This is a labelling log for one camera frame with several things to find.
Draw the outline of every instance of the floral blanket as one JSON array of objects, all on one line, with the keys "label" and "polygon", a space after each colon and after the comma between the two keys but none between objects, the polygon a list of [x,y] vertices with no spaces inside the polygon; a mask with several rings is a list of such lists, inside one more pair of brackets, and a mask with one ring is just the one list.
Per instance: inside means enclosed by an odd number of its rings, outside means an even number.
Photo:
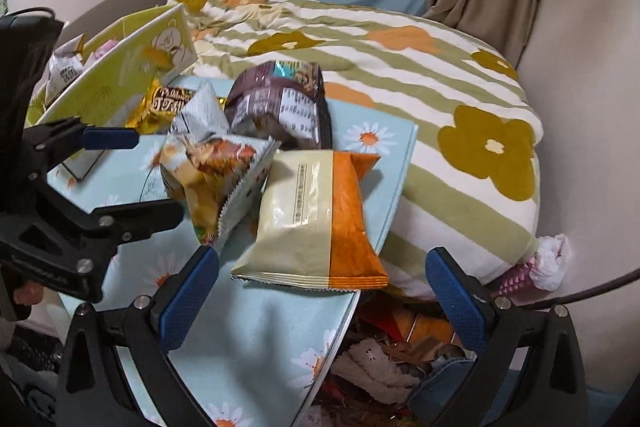
[{"label": "floral blanket", "polygon": [[[380,254],[390,291],[433,298],[424,258],[446,247],[487,283],[536,249],[540,119],[513,67],[492,47],[404,14],[311,0],[184,3],[193,74],[235,78],[267,60],[320,64],[330,98],[418,125],[396,219]],[[350,131],[352,150],[389,153],[376,122]]]}]

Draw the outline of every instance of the white flower center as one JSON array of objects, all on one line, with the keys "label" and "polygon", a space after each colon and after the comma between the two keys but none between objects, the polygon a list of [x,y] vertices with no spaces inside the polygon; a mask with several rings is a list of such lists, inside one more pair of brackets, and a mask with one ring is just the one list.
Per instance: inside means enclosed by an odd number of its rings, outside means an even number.
[{"label": "white flower center", "polygon": [[504,145],[502,145],[500,142],[497,142],[496,140],[493,140],[491,138],[486,141],[484,148],[487,149],[489,152],[493,152],[496,154],[504,153]]}]

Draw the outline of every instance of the orange and cream snack bag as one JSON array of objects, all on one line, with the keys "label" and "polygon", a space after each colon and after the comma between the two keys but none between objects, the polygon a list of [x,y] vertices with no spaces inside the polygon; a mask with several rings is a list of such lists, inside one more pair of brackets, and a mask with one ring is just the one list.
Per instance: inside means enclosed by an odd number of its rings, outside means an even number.
[{"label": "orange and cream snack bag", "polygon": [[389,277],[367,238],[358,185],[378,159],[331,150],[278,152],[256,242],[231,276],[306,289],[385,287]]}]

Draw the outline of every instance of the bed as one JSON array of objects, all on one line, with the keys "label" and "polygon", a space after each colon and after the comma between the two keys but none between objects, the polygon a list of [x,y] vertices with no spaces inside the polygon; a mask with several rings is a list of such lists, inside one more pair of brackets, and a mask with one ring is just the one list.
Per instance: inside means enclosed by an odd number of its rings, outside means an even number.
[{"label": "bed", "polygon": [[[320,64],[329,98],[418,125],[396,219],[381,259],[389,291],[432,299],[431,248],[446,247],[488,283],[536,249],[540,118],[514,68],[492,47],[439,23],[313,0],[168,0],[188,12],[197,63],[235,78],[267,60]],[[353,150],[388,153],[375,121],[349,131]]]}]

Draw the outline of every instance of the bedspread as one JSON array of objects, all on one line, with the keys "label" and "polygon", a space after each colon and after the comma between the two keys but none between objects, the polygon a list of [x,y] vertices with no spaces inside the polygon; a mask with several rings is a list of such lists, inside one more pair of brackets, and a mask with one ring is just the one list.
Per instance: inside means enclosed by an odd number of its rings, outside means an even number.
[{"label": "bedspread", "polygon": [[[514,68],[492,47],[422,18],[312,0],[184,3],[193,74],[235,78],[267,60],[322,68],[328,97],[412,120],[418,142],[381,259],[389,290],[430,299],[424,258],[446,247],[487,283],[536,247],[540,119]],[[389,153],[375,121],[348,131],[350,149]]]}]

